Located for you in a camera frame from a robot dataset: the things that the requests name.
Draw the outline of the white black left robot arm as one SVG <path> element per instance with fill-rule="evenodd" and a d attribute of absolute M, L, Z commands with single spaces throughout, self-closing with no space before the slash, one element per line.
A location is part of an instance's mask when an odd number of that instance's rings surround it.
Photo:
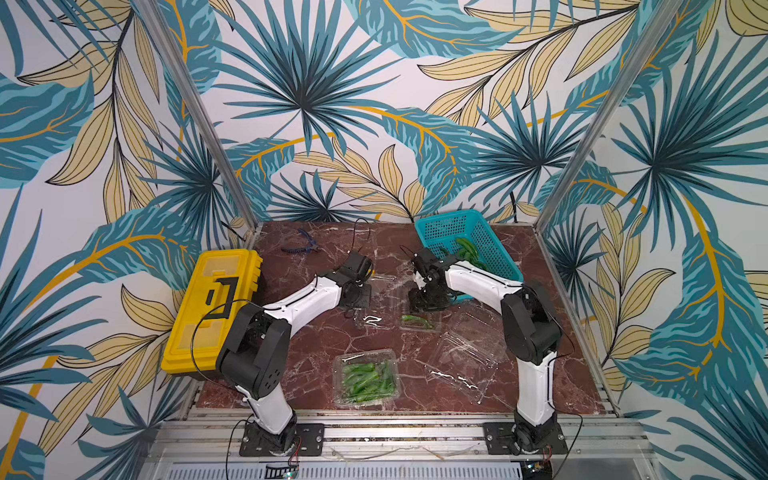
<path fill-rule="evenodd" d="M 296 423 L 280 387 L 291 337 L 325 312 L 363 301 L 372 273 L 373 261 L 351 251 L 343 264 L 295 293 L 266 306 L 248 302 L 238 310 L 215 370 L 244 397 L 262 431 L 286 436 Z"/>

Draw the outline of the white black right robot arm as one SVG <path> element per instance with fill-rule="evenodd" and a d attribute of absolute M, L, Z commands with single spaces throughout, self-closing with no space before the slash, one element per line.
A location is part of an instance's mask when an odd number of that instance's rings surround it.
<path fill-rule="evenodd" d="M 439 258 L 424 248 L 411 255 L 417 286 L 409 291 L 415 311 L 441 311 L 468 295 L 501 315 L 503 338 L 516 358 L 519 395 L 516 433 L 532 442 L 556 430 L 553 367 L 563 329 L 548 293 L 535 283 L 513 281 L 453 255 Z"/>

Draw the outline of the clear clamshell pepper container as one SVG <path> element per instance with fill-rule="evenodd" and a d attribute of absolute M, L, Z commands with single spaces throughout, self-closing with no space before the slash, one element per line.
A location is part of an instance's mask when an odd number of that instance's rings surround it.
<path fill-rule="evenodd" d="M 415 286 L 391 275 L 374 275 L 368 283 L 372 287 L 370 304 L 367 308 L 354 309 L 352 319 L 357 328 L 366 331 L 384 331 L 398 328 L 403 331 L 438 333 L 442 327 L 440 312 L 413 312 L 408 299 L 409 290 Z M 402 315 L 417 315 L 429 319 L 434 330 L 405 328 L 400 325 Z"/>
<path fill-rule="evenodd" d="M 340 407 L 380 405 L 400 394 L 397 358 L 391 349 L 355 352 L 333 362 L 334 403 Z"/>

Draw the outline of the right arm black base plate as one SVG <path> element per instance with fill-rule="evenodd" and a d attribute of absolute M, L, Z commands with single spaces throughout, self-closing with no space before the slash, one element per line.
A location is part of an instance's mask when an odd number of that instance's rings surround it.
<path fill-rule="evenodd" d="M 515 422 L 482 424 L 483 438 L 489 455 L 531 456 L 565 454 L 568 446 L 558 423 L 530 427 Z"/>

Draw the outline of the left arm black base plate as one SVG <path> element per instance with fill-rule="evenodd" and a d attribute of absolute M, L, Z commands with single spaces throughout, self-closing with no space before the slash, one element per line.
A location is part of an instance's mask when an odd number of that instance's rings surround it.
<path fill-rule="evenodd" d="M 239 447 L 242 457 L 269 457 L 298 454 L 300 458 L 319 457 L 324 445 L 324 424 L 288 425 L 281 434 L 272 434 L 256 423 L 245 427 Z"/>

